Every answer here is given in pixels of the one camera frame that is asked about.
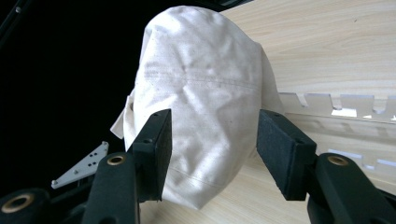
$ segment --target white cloth bag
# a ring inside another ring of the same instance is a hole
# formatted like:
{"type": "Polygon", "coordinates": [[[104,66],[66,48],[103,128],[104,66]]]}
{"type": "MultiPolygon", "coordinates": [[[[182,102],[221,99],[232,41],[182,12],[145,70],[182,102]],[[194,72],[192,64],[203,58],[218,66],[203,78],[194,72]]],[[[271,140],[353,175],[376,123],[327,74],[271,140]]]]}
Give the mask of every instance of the white cloth bag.
{"type": "Polygon", "coordinates": [[[129,148],[149,116],[172,109],[163,198],[200,209],[255,152],[261,108],[283,113],[262,46],[218,12],[171,7],[143,38],[134,90],[111,131],[129,148]]]}

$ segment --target white fabric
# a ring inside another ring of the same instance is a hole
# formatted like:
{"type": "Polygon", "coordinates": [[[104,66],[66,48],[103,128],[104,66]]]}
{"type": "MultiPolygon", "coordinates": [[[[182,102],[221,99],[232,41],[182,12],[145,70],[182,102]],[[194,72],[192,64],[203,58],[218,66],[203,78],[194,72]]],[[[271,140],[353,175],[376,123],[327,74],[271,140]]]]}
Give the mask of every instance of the white fabric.
{"type": "Polygon", "coordinates": [[[173,153],[163,198],[196,209],[255,151],[260,109],[283,113],[262,46],[200,7],[171,7],[149,22],[134,90],[111,130],[128,148],[149,116],[166,108],[173,153]]]}

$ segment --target metal bracket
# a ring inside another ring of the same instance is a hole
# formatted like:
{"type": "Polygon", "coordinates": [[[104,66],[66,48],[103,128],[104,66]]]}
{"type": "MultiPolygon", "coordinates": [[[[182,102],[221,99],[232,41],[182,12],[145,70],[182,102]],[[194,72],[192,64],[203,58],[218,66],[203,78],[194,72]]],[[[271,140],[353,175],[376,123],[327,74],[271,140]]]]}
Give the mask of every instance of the metal bracket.
{"type": "Polygon", "coordinates": [[[79,161],[70,170],[61,175],[56,180],[52,180],[51,186],[53,189],[68,185],[89,175],[96,173],[99,161],[107,155],[108,142],[102,142],[94,151],[88,154],[84,159],[79,161]]]}

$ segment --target wooden surface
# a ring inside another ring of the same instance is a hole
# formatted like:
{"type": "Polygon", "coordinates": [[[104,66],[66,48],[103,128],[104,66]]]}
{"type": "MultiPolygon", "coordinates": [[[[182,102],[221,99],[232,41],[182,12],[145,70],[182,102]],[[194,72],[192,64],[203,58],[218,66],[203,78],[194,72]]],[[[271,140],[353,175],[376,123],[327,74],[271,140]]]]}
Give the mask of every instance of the wooden surface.
{"type": "Polygon", "coordinates": [[[233,182],[201,210],[178,204],[140,204],[141,222],[165,223],[309,223],[306,202],[287,202],[259,157],[250,159],[233,182]]]}
{"type": "MultiPolygon", "coordinates": [[[[396,95],[395,1],[254,0],[221,13],[262,44],[280,92],[330,93],[334,98],[396,95]]],[[[290,118],[315,141],[341,141],[341,146],[350,140],[344,136],[348,132],[353,142],[360,141],[361,132],[351,133],[348,121],[326,131],[330,119],[290,118]]],[[[393,126],[376,123],[373,144],[366,139],[365,145],[381,148],[378,132],[385,128],[393,135],[393,126]]],[[[394,141],[389,141],[384,150],[394,154],[394,141]]],[[[258,158],[247,161],[232,184],[202,210],[146,202],[141,217],[142,223],[309,223],[306,202],[286,202],[258,158]]]]}

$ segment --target light wooden table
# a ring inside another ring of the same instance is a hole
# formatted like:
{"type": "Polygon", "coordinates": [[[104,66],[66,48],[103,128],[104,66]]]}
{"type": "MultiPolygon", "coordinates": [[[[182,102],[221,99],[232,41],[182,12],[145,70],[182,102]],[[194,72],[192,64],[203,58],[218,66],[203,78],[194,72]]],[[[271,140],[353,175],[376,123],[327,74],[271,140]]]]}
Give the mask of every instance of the light wooden table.
{"type": "MultiPolygon", "coordinates": [[[[373,95],[375,99],[396,95],[393,0],[254,0],[222,14],[262,44],[280,92],[330,93],[334,98],[340,94],[373,95]]],[[[327,134],[317,134],[318,123],[307,123],[301,127],[314,140],[327,134]]],[[[385,130],[393,139],[390,128],[385,130]]],[[[332,141],[339,140],[334,136],[332,141]]],[[[390,152],[396,152],[391,147],[394,143],[387,142],[390,152]]],[[[259,158],[248,160],[235,180],[202,210],[147,202],[141,204],[141,218],[145,224],[309,223],[306,202],[286,202],[259,158]]]]}

